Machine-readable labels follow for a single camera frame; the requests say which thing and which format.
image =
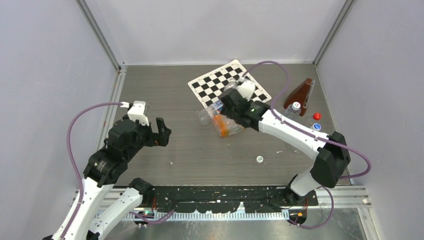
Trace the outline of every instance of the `wire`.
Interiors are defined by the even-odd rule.
[[[284,210],[291,209],[294,206],[294,205],[291,205],[289,207],[282,207],[282,206],[278,206],[277,204],[275,204],[273,202],[269,202],[269,203],[271,203],[272,205],[274,205],[275,207],[277,207],[279,209],[284,209]]]
[[[175,212],[174,210],[171,210],[166,215],[164,215],[163,217],[161,217],[161,218],[159,218],[158,220],[155,220],[155,221],[148,220],[148,219],[144,218],[143,215],[135,213],[133,211],[130,211],[129,213],[140,218],[141,220],[145,221],[148,224],[161,224],[161,223],[165,222],[166,220],[168,220],[170,217],[172,217],[174,212]]]
[[[272,113],[272,115],[274,115],[274,117],[276,118],[276,119],[278,119],[278,120],[280,120],[281,121],[281,124],[287,124],[289,127],[291,127],[292,129],[294,129],[294,130],[297,130],[298,132],[300,132],[300,133],[303,133],[303,134],[305,134],[305,135],[307,135],[307,136],[309,136],[309,137],[311,137],[311,138],[316,138],[317,140],[319,140],[319,141],[323,141],[323,142],[325,142],[325,143],[328,143],[328,144],[332,144],[332,145],[334,145],[334,146],[337,146],[337,147],[340,147],[340,148],[343,148],[343,149],[346,149],[346,150],[348,150],[348,151],[351,151],[351,152],[353,152],[353,153],[355,153],[355,154],[357,154],[357,155],[359,155],[361,158],[363,158],[364,160],[365,160],[365,162],[366,162],[366,164],[367,164],[367,167],[366,167],[366,170],[365,171],[363,171],[363,172],[361,172],[361,173],[358,173],[358,174],[354,174],[354,175],[347,175],[347,176],[342,176],[341,177],[341,179],[351,179],[351,178],[357,178],[357,177],[361,177],[361,176],[364,176],[365,174],[367,174],[367,173],[369,173],[370,171],[371,171],[371,162],[370,162],[370,160],[368,159],[368,157],[367,156],[365,156],[363,153],[361,153],[361,152],[359,152],[358,150],[356,150],[356,149],[354,149],[354,148],[352,148],[352,147],[350,147],[350,146],[346,146],[346,145],[344,145],[344,144],[340,144],[340,143],[338,143],[338,142],[335,142],[335,141],[332,141],[332,140],[329,140],[329,139],[325,139],[325,138],[322,138],[322,137],[316,137],[314,134],[312,134],[312,133],[309,133],[309,132],[307,132],[307,131],[305,131],[305,130],[303,130],[303,129],[301,129],[301,128],[299,128],[299,127],[297,127],[297,126],[295,126],[295,125],[293,125],[293,124],[291,124],[290,122],[287,122],[287,121],[284,121],[284,120],[282,120],[282,118],[277,114],[277,112],[275,111],[275,108],[274,108],[274,106],[275,106],[275,104],[276,104],[276,102],[277,102],[277,100],[278,99],[280,99],[283,95],[284,95],[284,93],[287,91],[287,89],[288,89],[288,87],[289,87],[289,84],[291,83],[291,77],[290,77],[290,75],[289,75],[289,73],[287,72],[287,69],[286,69],[286,67],[284,67],[282,64],[280,64],[280,63],[278,63],[278,62],[276,62],[276,61],[261,61],[261,62],[258,62],[258,63],[256,63],[255,65],[253,65],[251,68],[249,68],[245,73],[243,73],[243,75],[242,75],[242,77],[244,77],[246,74],[248,74],[251,70],[253,70],[254,68],[256,68],[257,66],[259,66],[259,65],[262,65],[262,64],[274,64],[274,65],[277,65],[277,66],[279,66],[283,71],[284,71],[284,73],[285,73],[285,76],[286,76],[286,78],[287,78],[287,82],[286,82],[286,84],[285,84],[285,86],[284,86],[284,88],[281,90],[281,92],[279,93],[279,94],[277,94],[277,96],[272,100],[272,102],[271,102],[271,106],[270,106],[270,110],[271,110],[271,113]],[[318,226],[305,226],[305,225],[300,225],[299,227],[301,227],[301,228],[303,228],[303,229],[316,229],[316,228],[320,228],[320,227],[322,227],[322,226],[324,226],[325,224],[327,224],[328,223],[328,221],[331,219],[331,217],[333,216],[333,212],[334,212],[334,198],[333,198],[333,195],[331,194],[331,192],[326,188],[326,187],[324,187],[324,186],[321,186],[321,188],[323,188],[323,189],[325,189],[327,192],[328,192],[328,194],[329,194],[329,196],[330,196],[330,199],[331,199],[331,211],[330,211],[330,214],[328,215],[328,218],[327,218],[327,220],[325,220],[322,224],[320,224],[320,225],[318,225]]]
[[[334,198],[333,198],[333,195],[331,194],[330,190],[328,188],[326,188],[325,186],[321,186],[320,188],[323,188],[325,191],[327,191],[328,195],[330,196],[330,200],[331,200],[330,214],[328,215],[328,218],[323,223],[321,223],[320,225],[316,225],[316,226],[299,225],[300,228],[303,228],[303,229],[319,229],[322,226],[326,225],[330,221],[331,217],[333,216],[333,213],[334,213]],[[292,221],[292,220],[289,219],[288,221],[292,224],[297,225],[296,220]]]
[[[155,209],[157,209],[157,208],[156,208],[156,197],[154,197],[154,198],[153,198],[153,203],[152,203],[152,205],[151,205],[151,208],[150,208],[150,209],[151,209],[152,211],[153,211],[153,210],[155,210]]]
[[[72,154],[71,150],[71,130],[74,126],[75,122],[81,115],[85,114],[86,112],[99,108],[104,106],[113,106],[113,105],[122,105],[120,102],[107,102],[107,103],[100,103],[93,105],[91,107],[88,107],[84,110],[82,110],[80,113],[78,113],[72,121],[70,121],[69,127],[67,129],[66,133],[66,147],[67,147],[67,153],[69,154],[70,163],[72,164],[73,170],[75,171],[76,178],[78,179],[78,185],[79,185],[79,198],[78,198],[78,204],[75,207],[75,210],[73,211],[72,215],[69,218],[69,221],[67,222],[65,228],[63,229],[62,234],[60,235],[60,238],[63,239],[68,232],[69,228],[71,227],[72,222],[74,221],[75,217],[77,216],[78,211],[80,210],[81,204],[83,203],[83,196],[84,196],[84,186],[83,186],[83,179],[81,178],[80,172],[78,171],[77,164],[75,163],[74,155]]]

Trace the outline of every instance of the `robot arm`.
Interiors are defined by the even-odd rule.
[[[84,193],[78,193],[57,232],[43,238],[44,240],[102,240],[129,210],[141,204],[142,194],[152,187],[139,178],[134,179],[121,198],[94,219],[100,203],[120,175],[127,170],[131,159],[143,147],[167,146],[171,135],[171,130],[165,126],[162,118],[156,118],[158,133],[152,131],[146,117],[148,105],[144,101],[124,103],[123,106],[128,108],[127,115],[114,123],[108,132],[108,138],[104,140],[104,146],[88,159],[82,180]],[[78,202],[80,194],[84,194],[82,203]],[[66,235],[61,238],[65,226],[78,206],[78,213]]]
[[[291,144],[315,161],[312,168],[292,178],[283,193],[285,200],[288,203],[297,203],[307,193],[320,186],[333,188],[350,162],[349,152],[317,140],[316,137],[345,145],[344,136],[338,132],[329,135],[325,132],[314,131],[277,112],[282,119],[278,120],[271,112],[269,105],[251,100],[254,90],[253,82],[244,81],[237,88],[224,91],[219,97],[223,103],[220,113],[245,128],[273,135]],[[315,135],[315,138],[295,130],[284,122]]]

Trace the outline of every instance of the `white bracket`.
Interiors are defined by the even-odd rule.
[[[149,119],[146,116],[148,106],[145,101],[134,101],[127,113],[129,119],[134,122],[138,120],[142,126],[149,126]]]

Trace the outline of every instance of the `table surface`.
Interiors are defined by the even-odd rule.
[[[147,117],[157,132],[155,118],[163,118],[172,130],[166,147],[144,147],[128,164],[117,185],[142,178],[152,185],[286,185],[295,174],[313,165],[305,154],[294,153],[284,141],[253,129],[229,137],[218,137],[212,124],[201,126],[195,112],[203,108],[187,83],[219,65],[129,66],[120,101],[146,101]],[[292,78],[283,100],[306,78],[316,80],[308,110],[302,118],[320,112],[322,131],[332,133],[334,126],[317,72],[312,64],[286,66]],[[252,76],[271,95],[276,96],[286,83],[284,72],[275,65],[258,66]],[[115,120],[125,110],[118,108]],[[263,156],[257,163],[257,156]],[[339,184],[349,184],[340,180]]]

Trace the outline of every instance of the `checkerboard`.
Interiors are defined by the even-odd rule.
[[[203,107],[206,108],[218,101],[218,96],[223,93],[224,87],[228,84],[230,78],[238,80],[244,72],[246,72],[246,68],[241,65],[238,60],[234,60],[194,80],[191,80],[188,82],[188,86]],[[245,78],[252,80],[256,86],[252,96],[253,101],[261,101],[265,103],[271,100],[271,96],[268,92],[265,91],[265,89],[252,77],[252,75],[250,75],[250,73],[246,74]]]

